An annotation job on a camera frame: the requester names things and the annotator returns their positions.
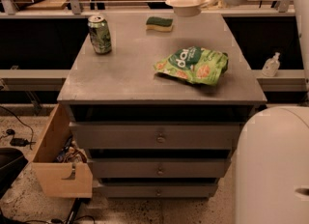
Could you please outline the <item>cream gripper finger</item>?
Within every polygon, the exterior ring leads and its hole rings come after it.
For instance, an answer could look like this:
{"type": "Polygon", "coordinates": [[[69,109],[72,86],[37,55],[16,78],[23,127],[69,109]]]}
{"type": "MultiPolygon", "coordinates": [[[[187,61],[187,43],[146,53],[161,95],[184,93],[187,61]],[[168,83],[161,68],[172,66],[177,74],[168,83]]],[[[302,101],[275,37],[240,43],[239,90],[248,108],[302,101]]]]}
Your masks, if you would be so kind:
{"type": "Polygon", "coordinates": [[[222,8],[223,1],[222,0],[205,0],[202,5],[202,8],[222,8]]]}

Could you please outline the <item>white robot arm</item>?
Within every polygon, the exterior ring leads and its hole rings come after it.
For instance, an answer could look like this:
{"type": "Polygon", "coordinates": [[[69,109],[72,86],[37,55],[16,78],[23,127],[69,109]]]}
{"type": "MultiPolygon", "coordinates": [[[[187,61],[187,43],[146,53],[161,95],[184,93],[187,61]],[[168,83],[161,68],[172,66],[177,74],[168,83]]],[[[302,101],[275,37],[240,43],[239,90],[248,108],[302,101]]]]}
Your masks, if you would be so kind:
{"type": "MultiPolygon", "coordinates": [[[[294,6],[307,66],[309,0],[294,6]]],[[[235,179],[235,224],[309,224],[309,108],[277,106],[254,115],[239,137],[235,179]]]]}

